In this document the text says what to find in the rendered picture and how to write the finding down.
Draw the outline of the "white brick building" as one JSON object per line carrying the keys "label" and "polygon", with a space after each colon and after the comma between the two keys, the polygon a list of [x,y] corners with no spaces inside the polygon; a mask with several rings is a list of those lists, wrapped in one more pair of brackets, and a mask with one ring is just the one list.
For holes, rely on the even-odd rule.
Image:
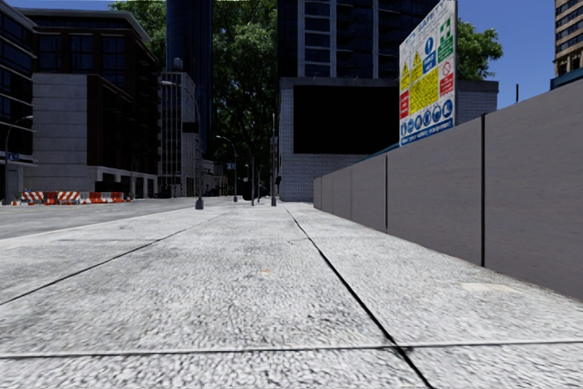
{"label": "white brick building", "polygon": [[315,178],[399,142],[395,79],[282,77],[279,196],[310,202]]}

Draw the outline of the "trees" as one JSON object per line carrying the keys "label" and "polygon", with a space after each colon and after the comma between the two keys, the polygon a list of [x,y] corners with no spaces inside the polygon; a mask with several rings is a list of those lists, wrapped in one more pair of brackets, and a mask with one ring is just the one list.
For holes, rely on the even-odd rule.
{"label": "trees", "polygon": [[[230,162],[232,146],[243,169],[270,170],[269,140],[277,110],[277,0],[212,0],[212,151],[208,159]],[[129,11],[152,38],[154,54],[167,67],[166,0],[111,2]]]}

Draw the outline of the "dark glass tower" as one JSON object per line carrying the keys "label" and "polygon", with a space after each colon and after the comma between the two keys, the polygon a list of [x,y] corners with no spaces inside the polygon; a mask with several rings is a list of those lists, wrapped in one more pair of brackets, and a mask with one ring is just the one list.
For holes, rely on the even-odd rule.
{"label": "dark glass tower", "polygon": [[277,74],[395,79],[401,42],[438,3],[277,0]]}

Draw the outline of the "white safety sign board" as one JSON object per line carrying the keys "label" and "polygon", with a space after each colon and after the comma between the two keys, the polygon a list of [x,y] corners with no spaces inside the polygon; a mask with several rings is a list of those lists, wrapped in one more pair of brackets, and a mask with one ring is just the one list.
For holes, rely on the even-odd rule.
{"label": "white safety sign board", "polygon": [[457,21],[457,0],[440,0],[400,44],[402,147],[456,125]]}

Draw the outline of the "blue glass tower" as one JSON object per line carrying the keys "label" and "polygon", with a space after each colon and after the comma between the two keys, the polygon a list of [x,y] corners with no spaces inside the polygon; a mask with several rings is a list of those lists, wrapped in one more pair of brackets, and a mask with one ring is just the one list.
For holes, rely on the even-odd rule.
{"label": "blue glass tower", "polygon": [[167,67],[182,59],[195,83],[205,156],[212,151],[212,9],[212,0],[166,0]]}

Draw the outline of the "grey concrete building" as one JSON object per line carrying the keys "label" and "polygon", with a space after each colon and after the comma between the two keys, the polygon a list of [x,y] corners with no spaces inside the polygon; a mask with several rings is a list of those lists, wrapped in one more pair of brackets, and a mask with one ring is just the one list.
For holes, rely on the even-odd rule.
{"label": "grey concrete building", "polygon": [[157,189],[158,61],[132,13],[24,9],[34,24],[27,190]]}

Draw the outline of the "grey hoarding fence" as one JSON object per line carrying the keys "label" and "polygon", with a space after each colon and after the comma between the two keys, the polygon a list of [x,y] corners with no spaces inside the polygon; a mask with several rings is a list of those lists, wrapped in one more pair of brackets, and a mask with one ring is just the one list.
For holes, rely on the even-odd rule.
{"label": "grey hoarding fence", "polygon": [[583,301],[583,79],[318,177],[313,201]]}

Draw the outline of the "tree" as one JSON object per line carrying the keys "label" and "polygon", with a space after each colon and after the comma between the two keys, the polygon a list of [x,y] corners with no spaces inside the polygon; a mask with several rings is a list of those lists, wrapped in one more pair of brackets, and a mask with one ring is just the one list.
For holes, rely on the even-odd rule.
{"label": "tree", "polygon": [[490,71],[490,61],[504,55],[499,43],[499,33],[494,28],[481,32],[461,18],[457,22],[457,73],[458,79],[480,81],[495,76]]}

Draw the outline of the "dark glass building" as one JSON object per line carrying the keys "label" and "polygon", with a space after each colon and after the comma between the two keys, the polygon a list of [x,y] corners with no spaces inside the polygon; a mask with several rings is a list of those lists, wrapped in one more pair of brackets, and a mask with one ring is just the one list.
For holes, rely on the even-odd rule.
{"label": "dark glass building", "polygon": [[[7,130],[32,115],[34,23],[0,0],[0,199],[4,198],[4,148]],[[23,187],[23,168],[33,166],[32,120],[14,126],[9,139],[9,195]]]}

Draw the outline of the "tan concrete tower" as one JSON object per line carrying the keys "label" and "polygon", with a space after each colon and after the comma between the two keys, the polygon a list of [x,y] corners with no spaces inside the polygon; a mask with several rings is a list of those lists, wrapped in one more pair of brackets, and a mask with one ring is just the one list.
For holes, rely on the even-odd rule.
{"label": "tan concrete tower", "polygon": [[583,79],[583,0],[555,0],[553,63],[550,89]]}

